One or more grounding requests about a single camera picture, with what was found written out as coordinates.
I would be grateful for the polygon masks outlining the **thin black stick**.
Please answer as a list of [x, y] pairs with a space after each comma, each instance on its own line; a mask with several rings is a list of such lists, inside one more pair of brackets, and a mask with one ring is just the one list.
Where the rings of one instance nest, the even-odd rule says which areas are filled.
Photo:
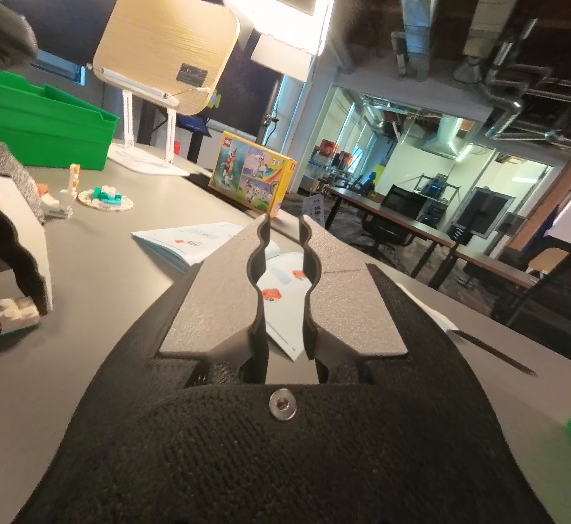
[[472, 345], [482, 349], [483, 351], [489, 353], [490, 355], [496, 357], [502, 362], [510, 365], [511, 367], [517, 369], [518, 371], [523, 372], [528, 376], [534, 376], [534, 377], [537, 376], [537, 373], [534, 370], [532, 370], [530, 367], [524, 365], [523, 363], [520, 363], [519, 361], [497, 350], [496, 348], [493, 348], [492, 346], [486, 344], [485, 342], [482, 342], [481, 340], [479, 340], [474, 336], [468, 335], [467, 333], [458, 329], [445, 329], [444, 332], [449, 336], [454, 335], [456, 337], [463, 339], [468, 343], [471, 343]]

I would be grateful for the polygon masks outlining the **white orange lego animal model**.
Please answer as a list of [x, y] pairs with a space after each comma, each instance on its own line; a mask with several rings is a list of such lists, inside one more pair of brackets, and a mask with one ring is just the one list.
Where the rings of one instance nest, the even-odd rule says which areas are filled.
[[73, 203], [77, 197], [79, 185], [80, 164], [71, 164], [67, 187], [58, 192], [57, 196], [50, 193], [48, 185], [37, 184], [43, 214], [50, 218], [68, 219], [73, 214]]

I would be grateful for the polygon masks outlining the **black office chair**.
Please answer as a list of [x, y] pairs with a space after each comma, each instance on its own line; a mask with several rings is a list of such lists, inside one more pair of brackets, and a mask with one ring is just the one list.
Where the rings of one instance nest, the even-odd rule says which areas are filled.
[[371, 257], [381, 255], [380, 246], [404, 247], [410, 234], [405, 228], [400, 227], [395, 222], [382, 217], [365, 213], [361, 220], [363, 231], [370, 235], [374, 243], [368, 250]]

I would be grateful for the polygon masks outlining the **round white teal lego plate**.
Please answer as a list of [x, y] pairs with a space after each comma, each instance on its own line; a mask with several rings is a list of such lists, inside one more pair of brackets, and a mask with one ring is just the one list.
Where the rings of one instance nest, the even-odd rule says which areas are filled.
[[82, 191], [76, 199], [84, 206], [105, 212], [129, 211], [134, 206], [131, 199], [119, 193], [111, 185], [103, 185]]

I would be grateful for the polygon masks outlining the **studio light panel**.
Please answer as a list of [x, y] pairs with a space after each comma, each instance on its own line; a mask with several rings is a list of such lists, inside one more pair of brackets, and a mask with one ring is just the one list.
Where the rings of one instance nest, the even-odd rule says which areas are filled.
[[255, 31], [251, 60], [307, 82], [326, 45], [335, 0], [222, 0], [240, 23], [239, 43]]

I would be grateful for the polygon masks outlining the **green and white lego assembly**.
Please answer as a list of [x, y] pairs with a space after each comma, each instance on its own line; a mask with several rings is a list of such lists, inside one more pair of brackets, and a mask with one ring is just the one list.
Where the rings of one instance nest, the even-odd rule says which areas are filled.
[[39, 310], [32, 298], [1, 299], [1, 336], [36, 327], [39, 321]]

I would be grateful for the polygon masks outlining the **long wooden table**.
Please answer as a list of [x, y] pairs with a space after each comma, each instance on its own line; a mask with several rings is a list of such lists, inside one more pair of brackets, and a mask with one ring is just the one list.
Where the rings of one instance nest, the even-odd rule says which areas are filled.
[[[416, 278], [418, 276], [420, 271], [425, 267], [426, 263], [432, 256], [432, 253], [437, 246], [447, 248], [448, 255], [437, 268], [433, 277], [429, 281], [429, 286], [433, 289], [439, 289], [440, 285], [444, 283], [444, 280], [451, 273], [454, 265], [458, 260], [463, 260], [467, 265], [470, 264], [479, 270], [485, 271], [497, 278], [506, 280], [519, 289], [527, 290], [536, 282], [535, 278], [531, 277], [531, 275], [528, 275], [524, 271], [520, 271], [494, 258], [478, 253], [467, 246], [455, 243], [444, 232], [429, 227], [427, 224], [421, 223], [417, 220], [413, 220], [404, 215], [398, 214], [388, 208], [383, 207], [381, 203], [376, 203], [371, 199], [367, 199], [355, 191], [350, 191], [346, 188], [341, 187], [329, 187], [328, 192], [335, 197], [335, 202], [325, 220], [325, 229], [327, 230], [331, 229], [333, 221], [335, 220], [340, 210], [341, 204], [345, 202], [350, 206], [357, 208], [359, 211], [362, 211], [364, 214], [370, 213], [374, 216], [388, 219], [395, 222], [400, 227], [405, 228], [410, 236], [405, 243], [406, 246], [404, 247], [409, 247], [416, 238], [420, 238], [429, 242], [428, 248], [419, 258], [413, 270], [409, 273], [411, 278]], [[374, 241], [370, 246], [359, 243], [351, 243], [351, 246], [368, 254], [368, 250], [370, 247], [372, 247], [373, 243]], [[381, 255], [373, 258], [388, 264], [392, 268], [397, 268], [397, 264], [391, 258], [389, 258], [389, 256], [384, 251], [382, 251], [382, 247], [391, 246], [381, 245], [379, 248]]]

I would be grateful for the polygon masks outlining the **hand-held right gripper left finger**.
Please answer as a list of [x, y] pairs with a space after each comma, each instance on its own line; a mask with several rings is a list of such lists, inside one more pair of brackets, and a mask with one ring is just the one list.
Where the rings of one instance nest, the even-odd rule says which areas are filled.
[[159, 354], [199, 361], [268, 361], [263, 298], [270, 217], [261, 215], [205, 258]]

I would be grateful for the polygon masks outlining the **dark screen on stand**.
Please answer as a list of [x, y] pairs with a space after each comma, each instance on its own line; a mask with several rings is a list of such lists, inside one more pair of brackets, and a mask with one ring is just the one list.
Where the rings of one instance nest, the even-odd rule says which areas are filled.
[[513, 196], [473, 187], [454, 213], [448, 236], [462, 245], [467, 245], [474, 236], [487, 239], [514, 201]]

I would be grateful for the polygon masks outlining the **wooden chair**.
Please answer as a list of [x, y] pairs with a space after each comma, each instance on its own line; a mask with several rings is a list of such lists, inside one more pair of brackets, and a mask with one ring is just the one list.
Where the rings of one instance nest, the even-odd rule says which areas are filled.
[[560, 248], [547, 248], [531, 258], [525, 272], [537, 279], [545, 278], [569, 255], [568, 251]]

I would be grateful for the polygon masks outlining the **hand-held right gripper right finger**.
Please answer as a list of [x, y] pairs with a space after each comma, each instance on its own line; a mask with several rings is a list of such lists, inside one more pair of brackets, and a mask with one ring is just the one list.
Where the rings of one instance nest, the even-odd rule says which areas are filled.
[[365, 258], [307, 215], [299, 220], [304, 300], [303, 342], [315, 361], [400, 358], [405, 343]]

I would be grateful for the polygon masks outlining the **metal range hood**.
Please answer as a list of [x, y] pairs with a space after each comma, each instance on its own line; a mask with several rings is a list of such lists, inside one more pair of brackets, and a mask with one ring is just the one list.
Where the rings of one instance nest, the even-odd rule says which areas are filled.
[[420, 149], [442, 158], [458, 160], [464, 140], [457, 134], [464, 121], [461, 117], [443, 115], [437, 130], [425, 133]]

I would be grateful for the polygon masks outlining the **yellow lego box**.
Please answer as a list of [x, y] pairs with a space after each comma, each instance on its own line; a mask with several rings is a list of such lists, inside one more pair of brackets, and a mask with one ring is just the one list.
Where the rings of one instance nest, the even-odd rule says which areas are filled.
[[296, 167], [294, 159], [225, 131], [208, 186], [242, 206], [275, 218]]

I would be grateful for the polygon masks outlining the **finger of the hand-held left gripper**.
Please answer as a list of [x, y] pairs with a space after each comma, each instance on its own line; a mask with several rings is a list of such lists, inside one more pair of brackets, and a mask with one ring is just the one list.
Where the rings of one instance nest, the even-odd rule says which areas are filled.
[[1, 262], [46, 316], [53, 309], [45, 216], [34, 179], [1, 143]]

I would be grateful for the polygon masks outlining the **white printed sign card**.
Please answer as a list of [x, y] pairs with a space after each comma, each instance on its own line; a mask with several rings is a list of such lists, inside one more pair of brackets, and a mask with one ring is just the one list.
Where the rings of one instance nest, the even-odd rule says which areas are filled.
[[303, 199], [302, 215], [308, 216], [320, 226], [325, 227], [324, 195], [316, 193]]

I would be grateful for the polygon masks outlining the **wooden book stand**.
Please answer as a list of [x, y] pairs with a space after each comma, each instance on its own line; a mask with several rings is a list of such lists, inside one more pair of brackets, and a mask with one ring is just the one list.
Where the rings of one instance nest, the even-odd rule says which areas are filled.
[[[143, 175], [187, 177], [174, 165], [178, 114], [195, 115], [210, 101], [238, 40], [231, 9], [203, 0], [117, 0], [91, 68], [121, 90], [123, 144], [107, 157]], [[166, 109], [164, 157], [136, 147], [133, 97]]]

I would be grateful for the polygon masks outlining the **black box appliance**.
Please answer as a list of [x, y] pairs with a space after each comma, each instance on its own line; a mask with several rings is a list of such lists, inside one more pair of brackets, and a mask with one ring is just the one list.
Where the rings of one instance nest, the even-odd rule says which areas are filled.
[[426, 198], [423, 195], [392, 185], [381, 205], [410, 219], [418, 220], [425, 202]]

